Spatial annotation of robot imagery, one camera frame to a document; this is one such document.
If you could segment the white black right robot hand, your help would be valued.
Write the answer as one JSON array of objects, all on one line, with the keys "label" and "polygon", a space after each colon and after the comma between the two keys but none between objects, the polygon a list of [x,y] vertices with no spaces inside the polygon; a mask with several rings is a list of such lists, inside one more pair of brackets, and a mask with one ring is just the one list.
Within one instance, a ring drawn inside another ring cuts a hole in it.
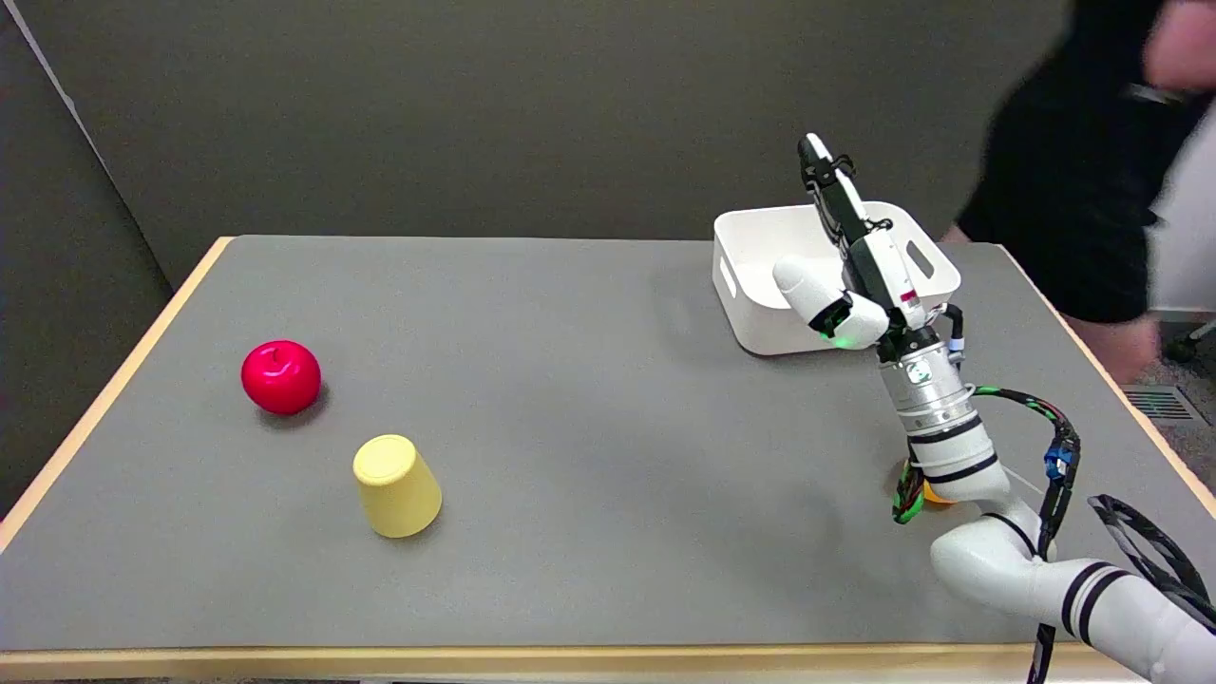
[{"label": "white black right robot hand", "polygon": [[929,312],[893,239],[893,224],[865,211],[852,159],[832,155],[814,133],[799,140],[796,152],[820,226],[838,252],[840,275],[831,276],[801,256],[782,256],[772,267],[781,295],[833,348],[874,347],[879,361],[889,364],[919,344],[933,344]]}]

